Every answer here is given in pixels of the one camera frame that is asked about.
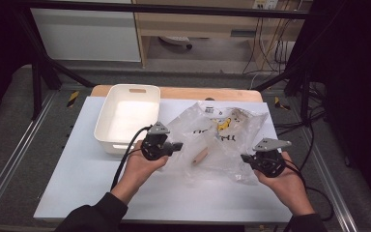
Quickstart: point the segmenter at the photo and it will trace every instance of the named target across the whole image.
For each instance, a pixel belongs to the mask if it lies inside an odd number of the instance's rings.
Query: gray floor
[[[193,49],[166,44],[157,38],[152,40],[149,63],[146,68],[139,64],[111,64],[90,62],[67,62],[77,73],[99,84],[143,83],[158,86],[189,86],[247,89],[270,78],[269,72],[262,75],[255,73],[241,75],[249,60],[248,44],[244,41],[192,39]],[[247,71],[255,71],[252,63]],[[79,97],[72,108],[66,104],[75,82],[63,77],[67,87],[57,93],[33,142],[0,200],[0,225],[53,228],[54,223],[37,221],[32,218],[39,204],[39,195],[44,191],[58,158],[62,146],[67,141],[67,134],[79,113],[85,96],[90,89],[80,89]],[[278,83],[263,92],[264,101],[269,104],[275,123],[296,122],[292,110],[274,107],[274,97],[288,104],[282,95],[284,83]],[[0,172],[4,168],[12,151],[23,133],[27,130],[32,116],[32,86],[29,69],[21,69],[14,75],[0,106]],[[371,231],[371,191],[359,171],[344,164],[342,151],[330,130],[329,123],[320,120],[314,124],[315,140],[324,160],[327,162],[335,182],[356,222],[359,231]],[[288,148],[293,160],[300,163],[307,151],[300,130],[284,134],[281,139],[290,140],[294,146]],[[305,166],[303,174],[309,186],[324,189],[312,159]],[[328,214],[327,202],[318,194],[310,193],[310,199],[316,210],[325,217]],[[326,222],[329,231],[340,231],[337,218]],[[172,227],[159,227],[159,231],[170,231]],[[180,231],[241,231],[240,227],[182,227]]]

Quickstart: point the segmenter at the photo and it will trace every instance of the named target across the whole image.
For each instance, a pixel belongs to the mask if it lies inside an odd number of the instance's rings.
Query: white tabletop
[[[106,154],[94,137],[104,99],[86,99],[34,218],[62,220],[77,207],[96,204],[110,190],[120,161]],[[161,100],[158,118],[162,124],[168,124],[195,103]],[[269,112],[265,103],[258,102],[210,101],[210,104]],[[253,144],[263,137],[276,138],[271,117]],[[289,210],[262,184],[244,185],[223,177],[191,184],[180,172],[157,171],[132,198],[123,221],[250,224],[287,222],[290,217]]]

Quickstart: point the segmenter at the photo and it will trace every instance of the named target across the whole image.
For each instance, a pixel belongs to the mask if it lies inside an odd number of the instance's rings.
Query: metal rail
[[[16,169],[19,166],[20,162],[22,161],[24,154],[26,153],[29,145],[31,144],[33,138],[35,137],[35,134],[37,133],[39,127],[41,126],[43,119],[46,116],[50,106],[52,105],[53,99],[56,94],[57,91],[50,91],[49,94],[46,96],[43,102],[43,109],[41,113],[38,115],[36,120],[31,122],[28,129],[23,134],[22,138],[20,139],[19,143],[14,149],[14,152],[9,158],[7,164],[3,168],[0,174],[0,198],[5,192],[5,189],[8,186],[14,173],[16,172]]]
[[[327,14],[309,13],[303,11],[274,11],[237,8],[214,8],[194,6],[172,6],[151,4],[123,4],[123,3],[96,3],[72,1],[45,1],[45,0],[16,0],[14,4],[37,9],[57,9],[74,11],[99,11],[99,12],[131,12],[131,13],[160,13],[180,15],[223,15],[245,17],[269,17],[290,19],[325,19]]]
[[[300,121],[300,106],[298,101],[294,101],[292,98],[288,98],[288,101],[295,116]],[[310,144],[312,139],[310,129],[302,128],[302,134],[306,142]],[[336,217],[338,218],[342,230],[346,232],[357,232],[357,226],[354,222],[354,219],[352,218],[352,215],[346,206],[345,200],[343,199],[335,180],[330,174],[329,168],[327,167],[318,145],[315,142],[312,149],[312,161],[314,162],[316,170],[321,177],[322,184],[325,187],[327,195],[332,202],[334,211],[336,212]]]

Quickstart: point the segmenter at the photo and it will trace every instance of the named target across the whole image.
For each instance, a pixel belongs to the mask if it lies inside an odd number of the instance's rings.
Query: person's hand
[[[282,157],[291,161],[287,152],[282,152]],[[268,178],[258,170],[254,170],[254,173],[262,184],[268,186],[275,192],[279,200],[290,209],[294,216],[315,213],[306,195],[305,186],[294,171],[285,168],[285,170],[275,178]]]
[[[153,172],[164,166],[168,161],[167,156],[163,156],[158,160],[147,160],[144,158],[141,150],[139,150],[142,142],[142,140],[139,140],[135,144],[133,149],[135,152],[128,156],[122,179],[116,187],[111,190],[113,195],[126,204],[129,203],[131,198]]]

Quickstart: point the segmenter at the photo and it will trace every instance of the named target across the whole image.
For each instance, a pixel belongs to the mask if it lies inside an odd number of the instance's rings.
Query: clear plastic bag
[[[264,125],[268,113],[240,108],[215,108],[198,101],[170,122],[168,140],[183,142],[182,151],[171,157],[165,170],[182,172],[189,181],[227,176],[257,185],[252,169],[241,159]]]

